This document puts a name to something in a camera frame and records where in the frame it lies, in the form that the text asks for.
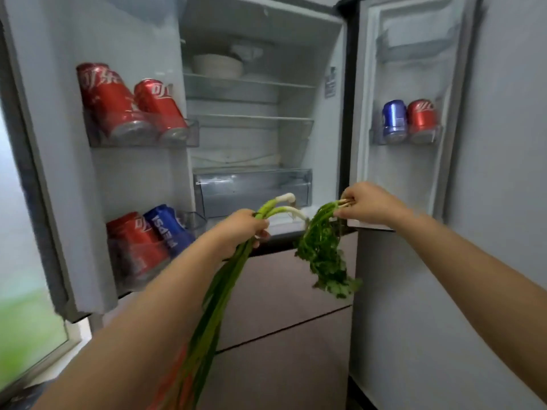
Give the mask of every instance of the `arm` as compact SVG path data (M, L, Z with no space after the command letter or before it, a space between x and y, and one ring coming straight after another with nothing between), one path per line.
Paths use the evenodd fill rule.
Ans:
M266 227L240 210L202 235L92 338L33 410L146 408L190 340L217 267Z
M378 186L358 183L342 197L356 203L335 215L403 236L488 346L547 403L547 291Z

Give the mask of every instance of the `pepsi can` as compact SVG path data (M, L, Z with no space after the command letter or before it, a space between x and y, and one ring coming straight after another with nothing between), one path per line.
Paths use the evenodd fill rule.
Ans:
M172 259L195 241L194 236L181 225L175 211L166 204L154 207L143 217L164 240Z
M390 101L383 106L383 140L388 144L397 144L407 137L407 107L400 99Z

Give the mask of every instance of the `white bowl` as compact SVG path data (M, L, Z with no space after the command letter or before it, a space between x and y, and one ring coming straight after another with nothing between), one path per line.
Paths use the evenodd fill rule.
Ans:
M192 70L208 77L239 79L243 75L243 62L220 54L200 54L192 58Z

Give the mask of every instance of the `hand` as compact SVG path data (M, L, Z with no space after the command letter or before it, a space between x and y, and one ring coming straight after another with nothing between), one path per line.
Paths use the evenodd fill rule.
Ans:
M270 222L254 218L253 213L249 209L238 210L209 231L219 240L225 258L235 253L237 245L255 235L263 239L270 237L266 232ZM257 248L259 244L258 240L255 241L254 247Z
M408 210L401 200L369 182L356 183L346 188L342 198L352 198L355 204L335 211L334 216L340 219L392 227L394 219Z

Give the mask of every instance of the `refrigerator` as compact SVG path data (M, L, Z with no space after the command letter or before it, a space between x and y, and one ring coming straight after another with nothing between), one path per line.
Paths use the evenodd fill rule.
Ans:
M199 234L286 192L311 217L373 181L442 220L476 3L3 0L25 138L14 153L31 156L20 172L37 179L27 203L44 213L35 226L56 311L74 322L119 310L131 290L117 284L105 224L160 204L199 219ZM204 54L240 67L203 71ZM109 142L83 106L76 66L86 62L106 63L131 91L163 82L185 136ZM418 99L434 106L435 126L419 143L410 127L390 143L384 104ZM359 228L384 227L348 221L353 275ZM293 250L304 229L271 219L271 241L231 297L202 408L344 407L352 299L311 288Z

